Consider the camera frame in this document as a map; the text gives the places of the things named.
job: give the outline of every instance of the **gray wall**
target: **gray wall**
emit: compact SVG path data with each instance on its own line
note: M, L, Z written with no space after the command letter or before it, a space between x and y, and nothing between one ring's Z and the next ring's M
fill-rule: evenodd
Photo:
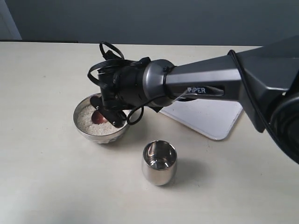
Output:
M23 39L265 45L299 34L299 0L6 0Z

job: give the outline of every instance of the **rice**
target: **rice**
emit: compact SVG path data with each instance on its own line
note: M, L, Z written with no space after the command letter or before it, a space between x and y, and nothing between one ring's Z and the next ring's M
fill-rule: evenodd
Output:
M108 134L113 134L121 128L116 128L109 122L102 123L102 124L94 124L92 122L92 114L95 111L94 107L91 105L88 105L82 109L82 111L78 115L78 128L90 135L108 135Z

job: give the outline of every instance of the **red object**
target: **red object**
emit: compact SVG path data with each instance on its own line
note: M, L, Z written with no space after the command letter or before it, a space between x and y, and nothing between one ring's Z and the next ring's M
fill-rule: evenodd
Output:
M103 123L107 123L108 121L106 120L106 118L104 118L104 116L99 112L99 111L94 111L92 114L92 122L94 124L103 124Z

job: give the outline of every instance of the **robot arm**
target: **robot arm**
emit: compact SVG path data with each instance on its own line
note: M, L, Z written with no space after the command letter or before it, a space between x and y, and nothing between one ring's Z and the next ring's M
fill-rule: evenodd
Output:
M114 119L126 109L134 113L141 108L142 116L144 106L158 112L175 100L238 101L256 130L267 129L277 145L299 163L299 36L182 66L164 59L133 62L114 46L120 57L104 53L103 46L100 49L110 59L93 66L88 77L100 86L102 105ZM93 70L99 79L91 76Z

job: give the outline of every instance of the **stainless steel cup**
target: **stainless steel cup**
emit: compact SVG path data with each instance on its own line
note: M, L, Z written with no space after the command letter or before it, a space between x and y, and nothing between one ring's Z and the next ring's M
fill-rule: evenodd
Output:
M154 185L167 184L177 171L177 152L167 141L156 140L143 150L142 172Z

